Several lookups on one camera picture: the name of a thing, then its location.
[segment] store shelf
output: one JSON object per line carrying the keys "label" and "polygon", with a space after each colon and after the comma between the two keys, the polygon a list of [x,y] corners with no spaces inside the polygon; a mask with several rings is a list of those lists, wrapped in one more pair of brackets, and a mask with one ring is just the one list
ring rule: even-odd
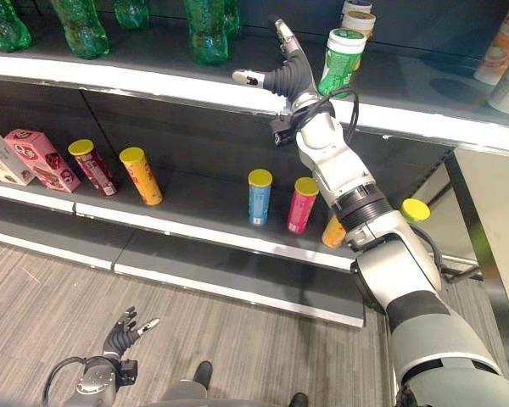
{"label": "store shelf", "polygon": [[[248,222],[246,183],[177,171],[170,174],[156,170],[154,174],[165,196],[164,202],[154,207],[142,203],[130,180],[112,198],[102,198],[87,180],[72,194],[49,191],[34,181],[25,189],[33,194],[13,195],[21,202],[43,207],[48,198],[57,194],[67,195],[68,199],[74,200],[75,212],[79,216],[339,270],[348,270],[355,258],[347,248],[331,249],[322,244],[321,235],[327,223],[327,210],[322,201],[314,208],[306,232],[294,235],[286,227],[291,199],[289,192],[273,190],[268,223],[263,227],[252,226]],[[9,190],[10,187],[2,185],[6,191]],[[37,196],[37,200],[24,200],[31,196]]]}
{"label": "store shelf", "polygon": [[73,197],[64,192],[49,191],[38,180],[32,181],[27,187],[0,182],[0,198],[57,210],[67,214],[74,213]]}
{"label": "store shelf", "polygon": [[136,231],[115,271],[351,326],[364,325],[352,275]]}
{"label": "store shelf", "polygon": [[0,199],[0,242],[111,270],[132,229]]}
{"label": "store shelf", "polygon": [[[283,98],[237,86],[237,68],[271,70],[280,63],[276,40],[251,30],[232,44],[232,59],[221,66],[198,66],[187,54],[183,20],[154,18],[149,31],[128,32],[101,13],[111,54],[93,61],[72,55],[59,22],[52,16],[27,16],[36,40],[24,52],[0,53],[0,80],[70,86],[141,98],[168,100],[214,109],[276,114]],[[315,78],[321,76],[324,38],[302,38]],[[361,129],[389,136],[427,138],[470,148],[509,153],[509,115],[492,109],[492,90],[473,79],[473,68],[448,56],[404,52],[369,43],[352,86],[361,95]],[[348,122],[350,103],[336,101],[338,118]]]}

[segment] green plastic bottle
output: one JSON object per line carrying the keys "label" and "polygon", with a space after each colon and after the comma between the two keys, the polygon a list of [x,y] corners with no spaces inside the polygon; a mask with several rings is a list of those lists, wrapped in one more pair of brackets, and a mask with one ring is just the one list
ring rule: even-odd
{"label": "green plastic bottle", "polygon": [[228,59],[224,28],[224,0],[184,0],[188,47],[197,64],[219,64]]}
{"label": "green plastic bottle", "polygon": [[148,0],[115,0],[115,16],[125,30],[148,29]]}
{"label": "green plastic bottle", "polygon": [[239,33],[238,0],[224,0],[224,29],[229,40]]}
{"label": "green plastic bottle", "polygon": [[72,53],[79,58],[95,59],[109,52],[108,37],[93,0],[51,0],[51,3]]}
{"label": "green plastic bottle", "polygon": [[0,0],[0,50],[11,53],[17,49],[28,48],[31,35],[23,24],[9,0]]}

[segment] blue can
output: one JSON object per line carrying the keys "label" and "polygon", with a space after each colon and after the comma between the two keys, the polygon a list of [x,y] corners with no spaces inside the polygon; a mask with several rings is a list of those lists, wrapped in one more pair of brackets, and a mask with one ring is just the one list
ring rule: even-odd
{"label": "blue can", "polygon": [[273,177],[268,170],[249,172],[249,222],[251,225],[263,226],[268,220],[271,181]]}

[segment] white shelf edge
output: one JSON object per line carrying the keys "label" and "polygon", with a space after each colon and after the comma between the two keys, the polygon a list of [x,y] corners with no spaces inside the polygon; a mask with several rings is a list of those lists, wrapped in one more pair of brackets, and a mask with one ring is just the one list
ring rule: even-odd
{"label": "white shelf edge", "polygon": [[90,265],[91,267],[98,267],[99,269],[111,270],[112,268],[112,263],[108,260],[97,259],[95,257],[86,256],[85,254],[74,253],[69,250],[63,250],[62,248],[54,248],[52,246],[31,242],[25,239],[19,239],[18,237],[4,235],[2,233],[0,233],[0,242],[13,244],[14,246],[19,246],[21,248],[28,248],[29,250],[49,254],[61,259],[68,259],[77,263],[83,263],[85,265]]}
{"label": "white shelf edge", "polygon": [[222,295],[229,298],[237,298],[247,301],[251,304],[262,304],[272,308],[284,309],[286,311],[294,312],[295,314],[306,315],[309,317],[322,319],[326,321],[338,322],[349,326],[363,327],[364,320],[352,316],[341,315],[324,309],[313,308],[307,305],[290,303],[277,298],[266,297],[255,293],[249,293],[234,288],[216,286],[207,282],[197,282],[183,277],[172,276],[170,274],[160,273],[158,271],[138,269],[129,265],[115,264],[114,270],[119,274],[127,274],[129,276],[136,276],[163,282],[179,287],[187,287],[195,290]]}
{"label": "white shelf edge", "polygon": [[[337,119],[349,123],[353,103],[332,100]],[[509,151],[509,127],[473,120],[457,119],[442,114],[415,112],[360,103],[359,127],[381,129],[450,141],[458,147],[479,151],[497,149]]]}
{"label": "white shelf edge", "polygon": [[348,259],[333,254],[325,254],[296,248],[284,244],[267,242],[266,240],[245,237],[223,231],[215,231],[199,226],[190,226],[182,223],[162,220],[146,215],[136,215],[122,212],[115,209],[101,208],[97,206],[78,203],[76,214],[89,216],[100,220],[110,220],[130,226],[142,227],[151,231],[159,231],[164,234],[174,234],[184,237],[191,237],[206,242],[224,244],[230,247],[244,248],[255,253],[274,254],[280,257],[288,257],[313,265],[324,265],[335,269],[349,270],[354,259]]}
{"label": "white shelf edge", "polygon": [[[267,114],[288,111],[285,98],[263,89],[98,64],[8,56],[0,57],[0,79],[2,76],[5,79],[30,79],[43,85],[53,85],[54,82],[75,84],[80,89],[118,95],[146,94],[233,106]],[[333,104],[338,119],[349,123],[352,103],[334,99]],[[509,152],[509,127],[442,114],[361,103],[358,126],[449,141],[482,151],[496,149]]]}
{"label": "white shelf edge", "polygon": [[72,201],[21,191],[4,185],[0,185],[0,198],[13,199],[25,204],[34,204],[44,208],[61,210],[70,214],[74,213],[74,203]]}
{"label": "white shelf edge", "polygon": [[285,98],[263,89],[106,65],[0,57],[0,76],[26,78],[43,84],[47,81],[71,83],[81,89],[117,95],[135,96],[132,95],[135,92],[187,99],[268,114],[279,113],[286,107]]}

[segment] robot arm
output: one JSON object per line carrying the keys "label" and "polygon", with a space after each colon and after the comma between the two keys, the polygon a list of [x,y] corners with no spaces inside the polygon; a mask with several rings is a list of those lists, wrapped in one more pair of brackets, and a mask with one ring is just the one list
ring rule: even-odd
{"label": "robot arm", "polygon": [[[137,313],[134,307],[127,309],[115,323],[103,343],[103,354],[87,360],[70,358],[85,364],[83,376],[76,385],[74,394],[66,400],[66,407],[110,407],[115,401],[117,390],[136,382],[137,362],[121,360],[125,351],[142,335],[155,328],[159,319],[155,318],[135,329],[133,319]],[[51,373],[43,393],[42,405],[48,405],[48,391],[59,364]]]}
{"label": "robot arm", "polygon": [[351,271],[359,289],[368,304],[388,316],[400,383],[397,405],[509,406],[509,382],[473,329],[439,298],[437,267],[347,146],[329,97],[316,91],[298,40],[282,20],[272,24],[287,59],[284,66],[268,73],[237,70],[232,77],[291,103],[291,128],[281,128],[276,142],[283,133],[295,135],[300,160],[347,231],[345,241],[358,253]]}

